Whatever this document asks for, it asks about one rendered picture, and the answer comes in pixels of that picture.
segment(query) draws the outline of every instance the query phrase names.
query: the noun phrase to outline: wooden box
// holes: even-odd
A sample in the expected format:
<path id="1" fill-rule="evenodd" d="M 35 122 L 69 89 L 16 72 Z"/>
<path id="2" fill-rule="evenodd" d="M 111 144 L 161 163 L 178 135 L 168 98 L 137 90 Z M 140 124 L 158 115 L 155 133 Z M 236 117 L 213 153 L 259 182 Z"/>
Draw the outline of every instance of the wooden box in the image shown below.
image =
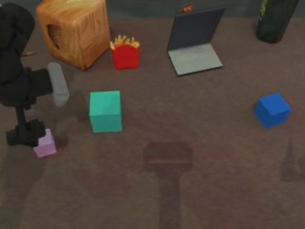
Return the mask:
<path id="1" fill-rule="evenodd" d="M 105 0 L 45 0 L 37 19 L 50 54 L 86 70 L 110 46 Z"/>

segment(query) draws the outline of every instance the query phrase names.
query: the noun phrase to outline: purple block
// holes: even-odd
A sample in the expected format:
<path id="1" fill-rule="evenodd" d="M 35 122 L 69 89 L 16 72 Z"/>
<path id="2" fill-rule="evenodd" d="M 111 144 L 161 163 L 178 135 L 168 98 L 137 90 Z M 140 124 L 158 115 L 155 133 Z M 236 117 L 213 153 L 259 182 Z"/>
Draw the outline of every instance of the purple block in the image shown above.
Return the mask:
<path id="1" fill-rule="evenodd" d="M 46 129 L 46 135 L 38 140 L 38 146 L 34 147 L 34 151 L 37 157 L 56 153 L 56 146 L 50 129 Z"/>

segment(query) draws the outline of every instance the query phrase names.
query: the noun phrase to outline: green cube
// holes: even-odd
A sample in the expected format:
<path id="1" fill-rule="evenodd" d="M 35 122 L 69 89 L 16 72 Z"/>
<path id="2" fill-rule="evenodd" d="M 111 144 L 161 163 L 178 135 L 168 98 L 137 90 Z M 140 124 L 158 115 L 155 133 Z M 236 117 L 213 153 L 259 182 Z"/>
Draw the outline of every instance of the green cube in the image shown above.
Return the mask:
<path id="1" fill-rule="evenodd" d="M 94 133 L 122 131 L 120 91 L 91 92 L 89 117 Z"/>

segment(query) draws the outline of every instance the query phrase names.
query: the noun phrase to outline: blue cube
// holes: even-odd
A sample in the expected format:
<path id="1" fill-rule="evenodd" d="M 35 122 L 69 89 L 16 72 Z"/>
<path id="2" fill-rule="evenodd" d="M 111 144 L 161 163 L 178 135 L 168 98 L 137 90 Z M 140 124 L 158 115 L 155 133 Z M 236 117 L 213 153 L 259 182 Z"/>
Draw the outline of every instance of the blue cube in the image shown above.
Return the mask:
<path id="1" fill-rule="evenodd" d="M 91 92 L 89 117 L 94 133 L 122 131 L 120 92 Z"/>
<path id="2" fill-rule="evenodd" d="M 279 93 L 260 98 L 254 113 L 265 128 L 270 128 L 286 121 L 291 107 Z"/>

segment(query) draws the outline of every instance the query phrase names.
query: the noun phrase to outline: dark green cylinder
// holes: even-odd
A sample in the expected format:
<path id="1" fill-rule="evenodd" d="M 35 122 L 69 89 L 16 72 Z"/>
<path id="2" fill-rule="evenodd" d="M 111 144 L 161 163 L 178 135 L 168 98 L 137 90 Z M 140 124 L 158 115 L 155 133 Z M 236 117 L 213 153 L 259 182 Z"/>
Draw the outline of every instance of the dark green cylinder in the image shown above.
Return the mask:
<path id="1" fill-rule="evenodd" d="M 263 0 L 256 37 L 273 44 L 281 41 L 299 0 Z"/>

